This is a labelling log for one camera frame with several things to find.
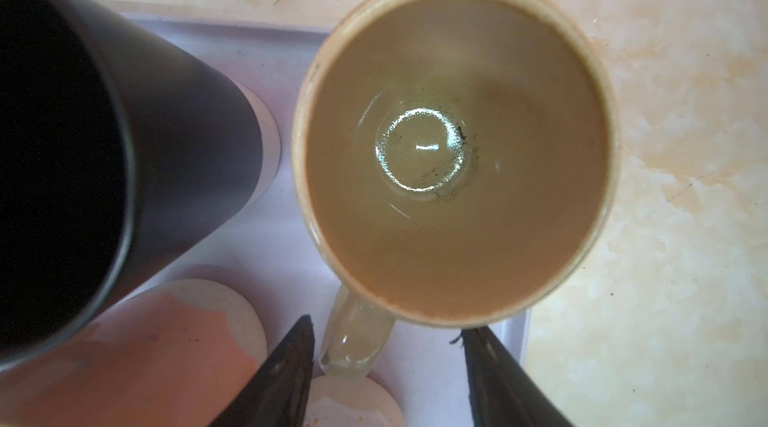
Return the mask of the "beige mug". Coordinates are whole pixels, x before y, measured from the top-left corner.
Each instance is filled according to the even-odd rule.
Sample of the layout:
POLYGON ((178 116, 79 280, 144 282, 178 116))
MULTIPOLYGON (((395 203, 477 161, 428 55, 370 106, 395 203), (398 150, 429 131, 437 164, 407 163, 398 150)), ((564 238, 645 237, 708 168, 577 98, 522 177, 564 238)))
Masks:
POLYGON ((397 320, 473 328, 562 284, 618 179, 615 96, 549 0, 366 0, 298 96, 292 170, 341 282, 319 364, 366 376, 397 320))

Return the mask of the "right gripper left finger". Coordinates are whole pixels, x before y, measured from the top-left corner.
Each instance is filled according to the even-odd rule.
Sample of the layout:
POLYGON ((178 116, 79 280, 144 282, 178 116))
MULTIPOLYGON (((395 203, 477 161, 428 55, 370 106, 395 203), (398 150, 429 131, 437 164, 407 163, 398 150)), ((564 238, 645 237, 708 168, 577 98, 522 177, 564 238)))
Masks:
POLYGON ((303 315, 210 425, 301 426, 312 381, 314 348, 313 324, 303 315))

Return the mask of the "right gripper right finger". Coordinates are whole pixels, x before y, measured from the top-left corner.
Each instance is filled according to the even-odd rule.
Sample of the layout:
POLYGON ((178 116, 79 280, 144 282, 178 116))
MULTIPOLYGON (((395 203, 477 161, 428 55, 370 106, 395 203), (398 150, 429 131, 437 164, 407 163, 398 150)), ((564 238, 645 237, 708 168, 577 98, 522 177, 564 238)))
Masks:
POLYGON ((572 427, 489 327, 461 334, 476 426, 572 427))

